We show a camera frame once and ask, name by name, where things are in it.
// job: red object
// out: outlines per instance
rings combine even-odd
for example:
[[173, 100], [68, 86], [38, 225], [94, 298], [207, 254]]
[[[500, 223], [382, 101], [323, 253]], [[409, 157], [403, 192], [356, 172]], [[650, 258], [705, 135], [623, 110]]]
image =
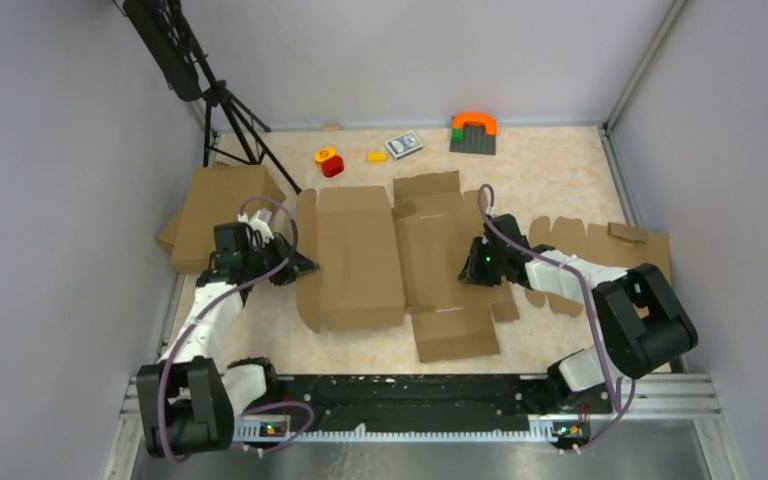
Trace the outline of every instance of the red object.
[[321, 167], [322, 174], [325, 175], [325, 178], [331, 178], [343, 171], [343, 157], [334, 155], [328, 160], [322, 162]]

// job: tripod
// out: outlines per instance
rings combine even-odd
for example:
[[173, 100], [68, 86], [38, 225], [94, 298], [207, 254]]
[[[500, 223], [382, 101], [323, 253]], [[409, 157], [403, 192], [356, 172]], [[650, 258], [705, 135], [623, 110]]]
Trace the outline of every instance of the tripod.
[[[271, 129], [259, 118], [257, 118], [257, 116], [252, 113], [252, 111], [246, 107], [243, 102], [240, 101], [240, 99], [238, 99], [228, 90], [224, 80], [216, 79], [216, 75], [213, 74], [213, 69], [211, 69], [210, 65], [207, 63], [207, 55], [204, 53], [204, 50], [201, 49], [201, 45], [199, 45], [198, 40], [196, 40], [196, 37], [190, 28], [189, 22], [187, 22], [187, 19], [184, 18], [184, 14], [181, 11], [180, 0], [170, 0], [168, 5], [169, 11], [172, 14], [172, 18], [174, 19], [174, 23], [179, 30], [179, 45], [184, 47], [186, 51], [192, 53], [208, 84], [207, 90], [205, 90], [202, 94], [202, 98], [207, 105], [204, 116], [204, 159], [202, 164], [205, 167], [207, 166], [210, 151], [221, 153], [222, 155], [226, 155], [235, 160], [243, 162], [246, 165], [260, 165], [263, 163], [263, 159], [265, 157], [269, 157], [269, 159], [272, 160], [272, 163], [278, 167], [278, 170], [281, 172], [281, 174], [284, 175], [284, 178], [286, 178], [290, 183], [290, 186], [293, 187], [293, 190], [296, 192], [296, 194], [301, 193], [302, 189], [299, 188], [298, 184], [296, 184], [296, 182], [293, 180], [293, 177], [291, 177], [287, 170], [284, 169], [284, 166], [281, 165], [281, 162], [278, 161], [278, 159], [275, 157], [275, 154], [272, 153], [272, 150], [269, 149], [269, 146], [266, 145], [266, 142], [264, 142], [263, 138], [261, 138], [257, 133], [257, 130], [254, 128], [254, 124], [256, 123], [259, 125], [265, 132], [269, 132]], [[234, 131], [234, 134], [237, 136], [237, 140], [239, 140], [240, 145], [242, 145], [243, 150], [246, 152], [246, 159], [242, 159], [236, 155], [223, 152], [222, 150], [213, 146], [212, 141], [214, 135], [213, 131], [211, 130], [210, 123], [213, 109], [217, 106], [222, 109], [222, 111], [225, 113], [225, 116], [228, 118], [228, 123], [231, 124], [231, 129]], [[244, 112], [248, 114], [248, 119], [246, 119], [245, 115], [243, 115]], [[248, 131], [249, 135], [251, 135], [255, 145], [258, 147], [258, 155], [255, 155], [254, 151], [252, 151], [251, 145], [249, 145], [248, 140], [246, 140], [245, 133], [240, 126], [241, 124], [243, 127], [245, 127], [246, 131]]]

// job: orange arch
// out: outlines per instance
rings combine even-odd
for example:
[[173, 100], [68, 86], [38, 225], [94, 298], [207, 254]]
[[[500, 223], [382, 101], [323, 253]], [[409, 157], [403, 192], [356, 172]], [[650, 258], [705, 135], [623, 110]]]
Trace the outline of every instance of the orange arch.
[[452, 119], [452, 128], [463, 128], [465, 124], [483, 125], [486, 135], [496, 135], [496, 120], [486, 113], [464, 112]]

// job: white wall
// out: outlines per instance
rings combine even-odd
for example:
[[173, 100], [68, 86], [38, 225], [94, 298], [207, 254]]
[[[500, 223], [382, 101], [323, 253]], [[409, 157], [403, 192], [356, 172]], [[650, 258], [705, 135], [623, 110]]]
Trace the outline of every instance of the white wall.
[[197, 125], [109, 1], [0, 1], [0, 478], [96, 478]]
[[697, 1], [618, 131], [751, 478], [768, 478], [768, 2]]
[[[219, 78], [272, 126], [596, 123], [671, 0], [184, 2]], [[227, 125], [224, 120], [220, 125]]]

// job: table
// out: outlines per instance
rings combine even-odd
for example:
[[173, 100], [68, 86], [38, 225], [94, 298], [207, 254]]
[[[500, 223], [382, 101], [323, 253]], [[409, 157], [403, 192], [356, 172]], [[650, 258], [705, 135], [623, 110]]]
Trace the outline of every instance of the table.
[[[366, 154], [384, 151], [384, 142], [405, 130], [272, 132], [263, 138], [302, 188], [384, 185], [392, 199], [392, 179], [421, 173], [460, 170], [463, 190], [490, 183], [496, 212], [514, 214], [527, 232], [537, 217], [566, 216], [586, 223], [623, 222], [623, 213], [596, 127], [500, 128], [496, 155], [449, 152], [448, 129], [415, 130], [422, 151], [398, 162], [369, 164]], [[345, 171], [325, 178], [313, 155], [334, 146]], [[224, 134], [219, 148], [244, 157], [233, 136]], [[265, 162], [285, 192], [289, 184]], [[294, 208], [294, 196], [287, 205]], [[178, 305], [177, 332], [193, 301], [195, 276], [188, 276]], [[217, 366], [248, 357], [269, 357], [281, 374], [347, 373], [542, 373], [562, 357], [592, 345], [584, 315], [571, 318], [537, 308], [514, 286], [520, 320], [497, 324], [502, 354], [420, 364], [410, 316], [400, 328], [314, 333], [301, 322], [295, 286], [255, 287], [235, 322]]]

